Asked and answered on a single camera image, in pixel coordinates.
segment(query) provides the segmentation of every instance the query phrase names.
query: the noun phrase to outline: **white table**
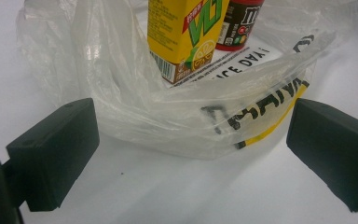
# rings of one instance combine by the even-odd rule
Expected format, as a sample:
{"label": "white table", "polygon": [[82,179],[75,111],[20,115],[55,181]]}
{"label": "white table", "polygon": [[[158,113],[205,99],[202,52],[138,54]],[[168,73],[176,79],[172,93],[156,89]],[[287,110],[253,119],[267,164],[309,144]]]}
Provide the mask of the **white table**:
{"label": "white table", "polygon": [[[6,145],[55,110],[16,47],[22,0],[0,0],[0,161]],[[324,55],[304,98],[358,118],[358,20],[345,45]],[[144,149],[101,134],[82,175],[53,212],[26,223],[358,223],[286,146],[291,115],[266,140],[215,161]]]}

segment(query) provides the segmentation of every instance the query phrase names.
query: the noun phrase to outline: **juice carton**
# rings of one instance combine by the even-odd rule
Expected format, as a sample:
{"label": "juice carton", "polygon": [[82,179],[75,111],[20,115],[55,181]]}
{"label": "juice carton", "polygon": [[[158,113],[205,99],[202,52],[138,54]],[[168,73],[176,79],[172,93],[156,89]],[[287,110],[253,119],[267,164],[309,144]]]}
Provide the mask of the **juice carton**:
{"label": "juice carton", "polygon": [[149,0],[147,41],[174,84],[209,63],[229,0]]}

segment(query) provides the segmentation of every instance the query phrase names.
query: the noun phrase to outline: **plastic bag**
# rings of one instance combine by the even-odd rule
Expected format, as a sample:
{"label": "plastic bag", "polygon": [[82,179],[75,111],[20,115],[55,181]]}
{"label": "plastic bag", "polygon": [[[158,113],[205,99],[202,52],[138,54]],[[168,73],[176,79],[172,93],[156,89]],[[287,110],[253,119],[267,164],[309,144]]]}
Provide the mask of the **plastic bag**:
{"label": "plastic bag", "polygon": [[317,58],[348,36],[356,8],[356,0],[266,0],[251,37],[281,57],[171,89],[134,14],[147,0],[27,0],[17,25],[21,50],[55,105],[92,97],[100,131],[214,159],[273,131],[308,87]]}

